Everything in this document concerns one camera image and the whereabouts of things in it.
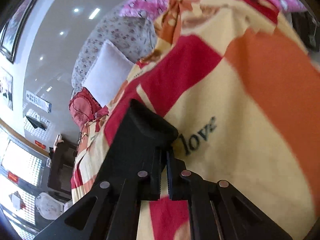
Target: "red sign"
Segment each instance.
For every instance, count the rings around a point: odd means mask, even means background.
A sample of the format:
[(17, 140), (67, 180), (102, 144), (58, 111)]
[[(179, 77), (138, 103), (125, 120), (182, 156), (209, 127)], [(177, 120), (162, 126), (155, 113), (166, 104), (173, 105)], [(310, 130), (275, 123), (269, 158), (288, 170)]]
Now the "red sign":
[(37, 140), (35, 140), (35, 144), (44, 150), (47, 148), (44, 144), (42, 144), (41, 142), (38, 142)]
[(18, 183), (19, 177), (13, 174), (11, 171), (8, 172), (8, 179), (13, 181), (14, 183)]

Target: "pillow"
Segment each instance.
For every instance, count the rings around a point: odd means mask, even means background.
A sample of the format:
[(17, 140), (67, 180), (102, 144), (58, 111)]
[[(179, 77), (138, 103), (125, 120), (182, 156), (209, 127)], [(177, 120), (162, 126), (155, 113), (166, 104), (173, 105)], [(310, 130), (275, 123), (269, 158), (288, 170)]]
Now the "pillow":
[(82, 86), (90, 91), (101, 106), (105, 106), (117, 94), (133, 65), (111, 41), (106, 40)]
[(89, 120), (93, 120), (93, 115), (100, 110), (101, 106), (86, 88), (77, 93), (69, 103), (72, 119), (78, 125), (80, 131), (82, 131), (84, 124)]

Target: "poster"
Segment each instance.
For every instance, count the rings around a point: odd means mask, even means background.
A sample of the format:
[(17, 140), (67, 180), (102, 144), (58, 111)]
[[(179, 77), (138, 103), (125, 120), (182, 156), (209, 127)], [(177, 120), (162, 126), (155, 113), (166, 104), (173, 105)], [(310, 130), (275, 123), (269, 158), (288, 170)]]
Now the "poster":
[(0, 67), (0, 105), (12, 108), (12, 75)]

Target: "bedroom floor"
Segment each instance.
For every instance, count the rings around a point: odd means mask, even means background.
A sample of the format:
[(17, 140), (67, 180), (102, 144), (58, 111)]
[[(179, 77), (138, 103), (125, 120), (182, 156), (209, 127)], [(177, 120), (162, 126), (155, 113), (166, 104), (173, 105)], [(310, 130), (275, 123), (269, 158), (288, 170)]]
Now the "bedroom floor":
[[(91, 31), (114, 6), (123, 0), (55, 0), (45, 15), (37, 32), (28, 59), (24, 82), (24, 94), (30, 91), (52, 104), (51, 113), (40, 110), (23, 99), (23, 115), (40, 120), (46, 131), (34, 129), (25, 120), (25, 135), (53, 146), (58, 134), (76, 143), (79, 128), (69, 112), (69, 101), (73, 91), (71, 75), (79, 51)], [(92, 12), (100, 11), (89, 19)]]

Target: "flower pattern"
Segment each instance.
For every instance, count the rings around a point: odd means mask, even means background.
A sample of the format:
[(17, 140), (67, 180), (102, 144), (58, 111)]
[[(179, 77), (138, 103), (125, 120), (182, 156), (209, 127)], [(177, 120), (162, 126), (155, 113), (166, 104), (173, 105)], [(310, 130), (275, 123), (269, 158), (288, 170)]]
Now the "flower pattern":
[(143, 18), (119, 17), (121, 8), (122, 5), (118, 5), (107, 13), (82, 46), (72, 73), (72, 98), (82, 90), (81, 82), (106, 39), (133, 63), (147, 56), (155, 47), (156, 34), (153, 23)]

